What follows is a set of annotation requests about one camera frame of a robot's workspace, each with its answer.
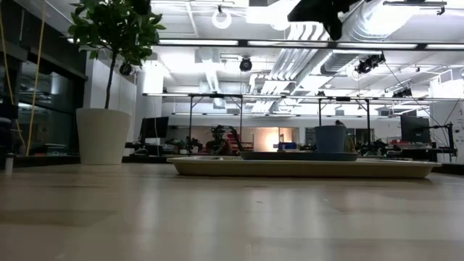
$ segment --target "potted plant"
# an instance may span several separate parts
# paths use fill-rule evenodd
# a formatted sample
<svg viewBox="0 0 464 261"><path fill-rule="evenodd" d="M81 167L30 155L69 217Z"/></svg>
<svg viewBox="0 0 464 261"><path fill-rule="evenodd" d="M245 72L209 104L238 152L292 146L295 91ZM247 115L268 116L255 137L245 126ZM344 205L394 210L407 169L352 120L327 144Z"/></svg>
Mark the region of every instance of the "potted plant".
<svg viewBox="0 0 464 261"><path fill-rule="evenodd" d="M80 160L89 165L120 164L131 115L109 109L116 61L118 57L123 60L122 74L132 66L141 67L159 42L158 30L166 28L159 24L162 15L152 14L146 0L81 0L72 5L74 25L68 33L74 43L91 47L90 59L98 59L101 50L107 50L111 59L104 109L76 111Z"/></svg>

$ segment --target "yellow rope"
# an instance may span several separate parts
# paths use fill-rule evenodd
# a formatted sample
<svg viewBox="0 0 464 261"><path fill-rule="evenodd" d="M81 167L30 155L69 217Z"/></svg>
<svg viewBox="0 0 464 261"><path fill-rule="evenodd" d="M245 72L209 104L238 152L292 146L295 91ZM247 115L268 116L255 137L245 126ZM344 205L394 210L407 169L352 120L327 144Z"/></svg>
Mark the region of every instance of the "yellow rope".
<svg viewBox="0 0 464 261"><path fill-rule="evenodd" d="M32 126L34 121L34 109L36 108L36 92L37 92L37 85L38 85L38 69L41 66L41 54L42 54L42 43L44 39L44 27L45 27L45 7L46 7L46 0L42 0L42 27L41 27L41 36L38 40L38 54L37 54L37 70L36 70L36 83L34 84L34 93L32 97L32 111L30 115L30 123L29 123L29 139L28 139L28 148L26 149L26 156L29 156L29 149L30 149L30 139L32 137Z"/></svg>
<svg viewBox="0 0 464 261"><path fill-rule="evenodd" d="M5 70L7 72L7 85L8 85L8 91L9 91L9 98L11 99L12 105L14 105L15 100L13 99L12 84L9 79L9 70L8 70L8 61L7 61L7 46L5 45L5 35L4 35L4 30L3 30L3 16L1 15L1 9L0 9L0 34L1 34L1 45L3 46L3 59L5 63ZM16 119L15 122L16 122L16 129L18 133L20 134L22 145L26 147L26 143L24 142L24 139L22 138L22 134L20 130L20 123L18 122L18 119Z"/></svg>

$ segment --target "window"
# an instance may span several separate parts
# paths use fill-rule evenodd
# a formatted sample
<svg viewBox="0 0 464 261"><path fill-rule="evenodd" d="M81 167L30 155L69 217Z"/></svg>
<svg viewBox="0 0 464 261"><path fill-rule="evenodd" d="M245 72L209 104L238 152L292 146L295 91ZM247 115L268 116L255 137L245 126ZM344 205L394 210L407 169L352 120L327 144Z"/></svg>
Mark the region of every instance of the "window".
<svg viewBox="0 0 464 261"><path fill-rule="evenodd" d="M32 116L33 92L37 65L23 62L19 79L18 122L22 137L28 144ZM64 155L78 150L75 110L82 105L83 88L79 82L70 80L46 65L41 65L38 74L30 156ZM14 136L14 150L26 154L19 135Z"/></svg>

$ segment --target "metal pole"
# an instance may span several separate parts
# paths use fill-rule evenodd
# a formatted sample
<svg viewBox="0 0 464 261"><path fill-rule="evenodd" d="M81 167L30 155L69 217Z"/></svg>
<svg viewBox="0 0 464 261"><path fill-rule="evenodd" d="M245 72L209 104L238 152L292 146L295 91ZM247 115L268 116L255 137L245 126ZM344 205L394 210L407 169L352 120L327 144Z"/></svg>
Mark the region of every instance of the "metal pole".
<svg viewBox="0 0 464 261"><path fill-rule="evenodd" d="M190 96L190 120L188 122L188 144L187 144L187 147L188 147L188 155L190 156L191 155L191 149L190 149L190 144L191 144L191 111L192 109L194 108L194 96Z"/></svg>
<svg viewBox="0 0 464 261"><path fill-rule="evenodd" d="M241 97L240 98L240 142L241 142L241 123L242 123L242 120L243 120L243 116L244 116L244 97Z"/></svg>
<svg viewBox="0 0 464 261"><path fill-rule="evenodd" d="M368 145L370 146L370 108L369 108L369 100L366 99L365 102L368 104Z"/></svg>
<svg viewBox="0 0 464 261"><path fill-rule="evenodd" d="M322 99L319 99L319 126L322 126L322 109L320 108L320 103L322 102Z"/></svg>

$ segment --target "security camera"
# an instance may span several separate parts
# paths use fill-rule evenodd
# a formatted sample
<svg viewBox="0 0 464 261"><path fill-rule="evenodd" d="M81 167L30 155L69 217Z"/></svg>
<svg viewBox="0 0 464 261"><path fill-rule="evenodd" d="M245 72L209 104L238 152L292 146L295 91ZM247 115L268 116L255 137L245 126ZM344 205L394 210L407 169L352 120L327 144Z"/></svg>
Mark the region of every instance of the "security camera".
<svg viewBox="0 0 464 261"><path fill-rule="evenodd" d="M242 72L249 72L253 67L252 61L250 61L249 57L241 58L240 62L240 71Z"/></svg>
<svg viewBox="0 0 464 261"><path fill-rule="evenodd" d="M132 65L125 62L119 67L119 73L121 75L129 76L133 75L135 72L136 70L133 69Z"/></svg>

